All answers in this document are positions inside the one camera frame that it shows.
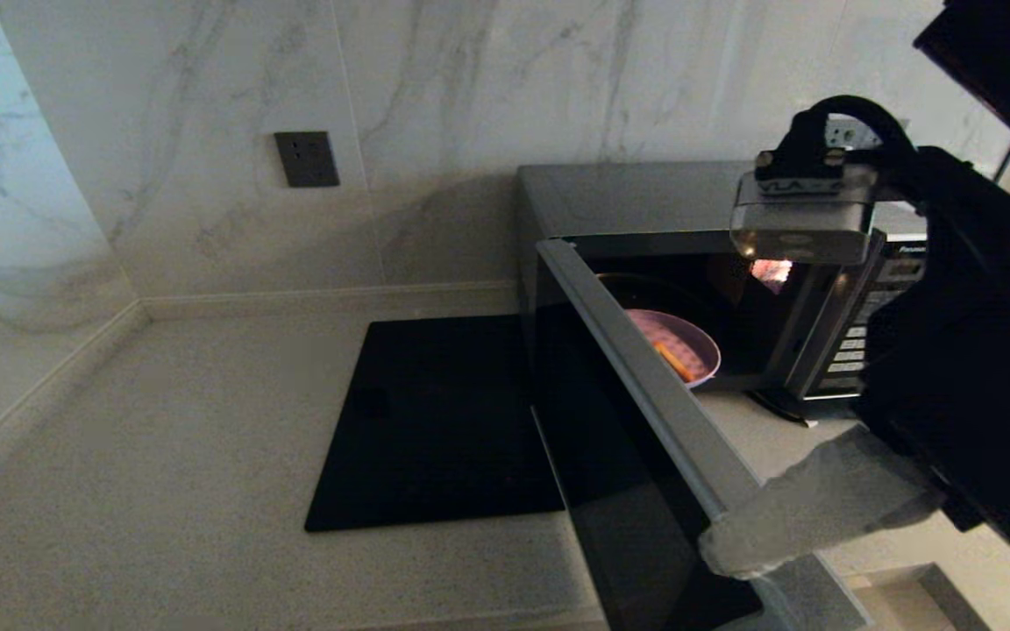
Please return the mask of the black glass microwave door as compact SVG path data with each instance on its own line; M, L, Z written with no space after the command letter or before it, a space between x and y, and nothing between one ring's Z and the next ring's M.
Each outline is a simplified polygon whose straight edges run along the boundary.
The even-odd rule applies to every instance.
M723 579L699 552L760 479L569 241L536 244L536 419L610 631L862 631L809 554Z

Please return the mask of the purple plate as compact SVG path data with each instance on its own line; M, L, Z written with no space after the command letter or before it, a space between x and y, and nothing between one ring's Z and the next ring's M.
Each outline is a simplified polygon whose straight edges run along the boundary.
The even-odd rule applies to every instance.
M665 344L686 367L693 372L694 381L686 390L705 385L722 366L722 353L716 341L701 328L671 313L644 308L628 308L626 316L635 324L651 348L656 341ZM671 369L664 359L663 364Z

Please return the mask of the dark blue cloth pad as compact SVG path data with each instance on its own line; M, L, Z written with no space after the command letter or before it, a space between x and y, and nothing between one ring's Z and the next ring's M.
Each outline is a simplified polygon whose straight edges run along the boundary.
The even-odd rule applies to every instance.
M771 415L807 429L816 428L825 422L858 419L857 412L853 408L856 396L798 399L788 391L770 390L770 388L747 391L745 394Z

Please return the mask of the beige narrow cabinet front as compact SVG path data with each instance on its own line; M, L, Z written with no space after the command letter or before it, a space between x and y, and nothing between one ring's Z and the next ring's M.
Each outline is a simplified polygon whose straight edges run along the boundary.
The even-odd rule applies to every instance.
M917 583L866 585L853 592L872 619L869 631L957 631L936 600Z

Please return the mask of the golden bread stick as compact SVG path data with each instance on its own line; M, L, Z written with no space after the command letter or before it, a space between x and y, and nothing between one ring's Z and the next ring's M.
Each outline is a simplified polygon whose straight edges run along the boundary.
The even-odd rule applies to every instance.
M681 360L678 359L678 357L665 346L665 344L661 343L661 341L656 341L656 343L653 344L653 348L656 349L658 355L661 356L661 358L664 359L674 372L676 372L682 383L693 383L694 377L696 376L694 376L693 372L686 367L686 365L682 363Z

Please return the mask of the grey socket with white plug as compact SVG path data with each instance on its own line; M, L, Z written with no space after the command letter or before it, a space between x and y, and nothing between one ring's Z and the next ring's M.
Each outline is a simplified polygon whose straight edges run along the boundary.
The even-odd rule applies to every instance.
M846 115L830 115L825 123L825 144L828 147L873 149L881 144L880 138L867 124Z

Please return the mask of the black glass induction cooktop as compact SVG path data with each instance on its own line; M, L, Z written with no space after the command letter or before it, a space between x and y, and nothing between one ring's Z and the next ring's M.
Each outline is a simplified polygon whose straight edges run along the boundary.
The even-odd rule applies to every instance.
M520 316L373 321L305 530L562 510L530 407Z

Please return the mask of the single dark grey wall socket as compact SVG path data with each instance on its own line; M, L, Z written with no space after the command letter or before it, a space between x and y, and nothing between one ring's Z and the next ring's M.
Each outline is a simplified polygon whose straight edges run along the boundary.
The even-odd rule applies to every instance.
M289 188L336 188L341 179L327 131L273 133Z

